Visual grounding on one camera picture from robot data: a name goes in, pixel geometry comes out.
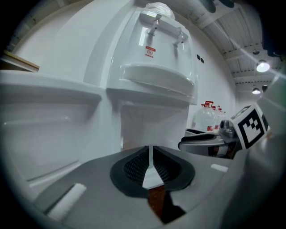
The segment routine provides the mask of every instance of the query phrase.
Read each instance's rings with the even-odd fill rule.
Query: ceiling beam
[[[26,30],[30,30],[31,27],[25,22],[25,20],[22,20],[21,23],[20,23],[21,26],[25,27]]]
[[[66,5],[63,0],[57,0],[57,2],[59,4],[60,8],[62,8]]]
[[[216,6],[215,13],[206,12],[202,17],[200,17],[196,23],[200,29],[207,27],[209,24],[213,23],[214,21],[218,20],[219,18],[223,17],[224,15],[230,13],[231,11],[238,8],[238,5],[235,4],[234,8],[228,8],[223,4],[218,4]]]
[[[258,45],[255,45],[255,46],[249,46],[249,47],[246,47],[246,48],[240,48],[240,49],[228,52],[228,53],[224,54],[223,56],[224,56],[226,61],[231,61],[231,60],[235,60],[235,59],[244,57],[247,53],[250,54],[250,55],[253,55],[252,52],[253,52],[254,49],[259,50],[260,53],[267,52],[266,50],[264,50],[262,48],[261,44],[258,44]]]
[[[236,84],[236,91],[237,92],[252,92],[253,85],[258,87],[262,92],[263,85],[270,85],[271,82],[257,82],[257,83],[243,83],[243,84]]]
[[[247,72],[237,72],[233,73],[233,78],[244,78],[244,77],[253,77],[254,71],[247,71]],[[275,75],[271,72],[256,72],[255,76],[265,76],[265,77],[274,77]]]
[[[265,77],[265,78],[260,78],[260,77],[253,77],[253,76],[246,76],[246,77],[239,77],[239,78],[234,78],[234,82],[236,84],[238,83],[252,83],[252,82],[271,82],[273,80],[273,77]]]

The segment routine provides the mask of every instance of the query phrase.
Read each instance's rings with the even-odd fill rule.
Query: plastic water jug
[[[223,120],[226,120],[227,119],[227,114],[226,112],[223,112]]]
[[[212,132],[215,127],[215,113],[211,108],[211,104],[214,102],[206,101],[205,104],[201,104],[203,107],[199,109],[193,118],[193,129]]]
[[[218,132],[219,131],[219,125],[220,125],[220,122],[221,122],[221,116],[220,116],[220,113],[219,113],[219,108],[220,106],[212,106],[213,110],[214,110],[214,114],[215,114],[215,126],[213,128],[213,130],[215,132]]]

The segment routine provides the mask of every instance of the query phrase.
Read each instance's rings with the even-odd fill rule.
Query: white panel
[[[59,180],[64,175],[68,174],[69,172],[76,169],[78,166],[80,166],[80,163],[73,164],[71,166],[68,166],[67,168],[64,168],[63,170],[56,171],[55,173],[52,173],[44,178],[33,180],[29,183],[29,187],[37,194],[44,191],[49,185]]]
[[[30,110],[52,109],[51,106],[5,107],[6,115],[21,115]],[[15,161],[26,180],[43,176],[78,160],[76,130],[69,117],[17,119],[4,121],[4,142],[7,153]]]
[[[40,21],[20,40],[13,53],[41,66],[57,32],[76,12],[84,7],[84,4],[87,4],[87,1],[69,5]]]
[[[160,145],[178,149],[185,134],[188,107],[124,106],[121,112],[123,149]]]

